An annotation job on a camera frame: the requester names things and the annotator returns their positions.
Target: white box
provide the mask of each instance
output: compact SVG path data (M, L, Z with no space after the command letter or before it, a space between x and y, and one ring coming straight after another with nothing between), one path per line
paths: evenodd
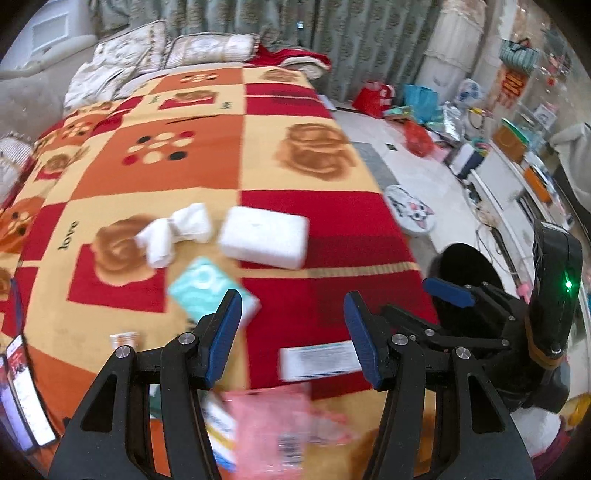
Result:
M299 215L236 206L217 242L227 257L297 270L306 260L309 223Z

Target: green patterned curtain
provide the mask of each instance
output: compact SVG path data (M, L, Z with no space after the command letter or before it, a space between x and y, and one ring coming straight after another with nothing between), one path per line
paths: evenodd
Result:
M271 50L298 44L329 56L316 88L353 99L366 80L398 93L414 80L442 0L88 0L100 36L167 20L171 38L206 31L259 33Z
M353 99L366 80L397 93L417 75L441 0L319 0L312 50L328 55L330 76L317 88L338 101Z
M273 50L297 45L297 0L88 0L103 37L164 18L171 38L207 31L258 33Z

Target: floor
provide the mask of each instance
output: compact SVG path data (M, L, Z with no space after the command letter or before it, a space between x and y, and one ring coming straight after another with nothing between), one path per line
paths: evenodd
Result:
M433 158L410 153L404 147L402 131L384 120L341 110L332 114L351 141L371 144L399 184L435 211L437 223L429 237L412 239L409 243L423 272L437 253L452 243L462 242L482 251L495 266L505 290L516 295L509 267L497 251L496 242L473 214L462 185L447 166ZM397 151L390 150L386 144L394 145Z

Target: pillow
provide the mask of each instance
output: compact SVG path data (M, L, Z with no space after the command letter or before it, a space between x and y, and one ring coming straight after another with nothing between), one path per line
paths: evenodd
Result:
M34 164L33 142L14 132L0 138L0 206L12 204Z
M162 66L166 42L166 22L156 20L99 43L95 48L92 63L112 63L120 67L135 66L148 48L148 53L139 63L137 73L142 75L156 72Z
M196 33L177 37L164 64L165 69L199 63L247 61L256 55L257 34Z
M136 65L83 63L72 77L64 98L64 115L95 102L111 100L136 70Z
M306 75L308 80L317 80L330 71L329 65L314 57L288 57L279 66L288 70L298 70Z

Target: blue bag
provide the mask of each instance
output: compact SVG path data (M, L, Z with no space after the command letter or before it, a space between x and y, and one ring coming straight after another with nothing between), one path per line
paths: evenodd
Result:
M420 85L404 86L404 104L413 107L414 119L418 124L428 122L437 109L439 96L430 88Z

